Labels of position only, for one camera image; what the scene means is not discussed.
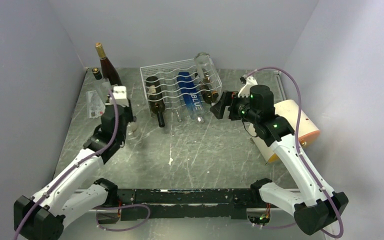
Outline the clear bottle orange label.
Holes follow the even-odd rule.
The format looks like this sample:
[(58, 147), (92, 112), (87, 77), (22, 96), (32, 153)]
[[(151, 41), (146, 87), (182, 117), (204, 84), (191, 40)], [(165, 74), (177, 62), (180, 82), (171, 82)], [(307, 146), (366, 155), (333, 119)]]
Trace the clear bottle orange label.
[(109, 91), (112, 89), (109, 79), (103, 77), (101, 71), (97, 67), (92, 69), (92, 74), (95, 78), (93, 84), (99, 98), (104, 104), (108, 103)]

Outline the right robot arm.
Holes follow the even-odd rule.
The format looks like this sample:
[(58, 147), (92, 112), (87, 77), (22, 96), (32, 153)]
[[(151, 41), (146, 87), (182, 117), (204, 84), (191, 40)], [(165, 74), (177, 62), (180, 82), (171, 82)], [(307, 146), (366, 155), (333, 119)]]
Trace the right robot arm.
[(237, 91), (224, 91), (210, 111), (222, 119), (228, 110), (230, 120), (252, 124), (255, 136), (279, 157), (300, 191), (294, 193), (265, 178), (250, 193), (250, 202), (255, 207), (272, 204), (289, 213), (307, 235), (334, 222), (342, 226), (341, 215), (349, 203), (347, 195), (336, 192), (315, 169), (296, 140), (297, 131), (285, 117), (275, 113), (270, 88), (257, 84), (250, 87), (249, 93), (241, 96)]

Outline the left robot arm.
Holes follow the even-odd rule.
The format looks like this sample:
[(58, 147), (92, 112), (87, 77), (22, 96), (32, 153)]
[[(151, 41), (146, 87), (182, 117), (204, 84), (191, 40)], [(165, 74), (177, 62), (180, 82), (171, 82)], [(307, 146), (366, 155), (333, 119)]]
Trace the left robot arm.
[(44, 188), (31, 197), (22, 195), (13, 206), (15, 235), (28, 240), (57, 240), (65, 228), (95, 207), (118, 205), (118, 187), (104, 178), (78, 193), (80, 185), (103, 167), (124, 146), (127, 126), (134, 122), (131, 101), (113, 96), (101, 124), (75, 159)]

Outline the dark red wine bottle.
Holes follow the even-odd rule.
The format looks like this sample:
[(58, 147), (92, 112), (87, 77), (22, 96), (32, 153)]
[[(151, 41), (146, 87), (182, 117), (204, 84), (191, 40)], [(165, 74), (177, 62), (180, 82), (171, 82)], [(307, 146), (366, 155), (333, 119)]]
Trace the dark red wine bottle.
[(100, 65), (101, 65), (103, 77), (107, 78), (112, 86), (113, 85), (122, 86), (123, 84), (122, 84), (121, 78), (117, 70), (115, 69), (115, 67), (109, 60), (109, 58), (107, 57), (104, 51), (103, 45), (100, 42), (97, 42), (95, 44), (95, 49), (100, 59)]

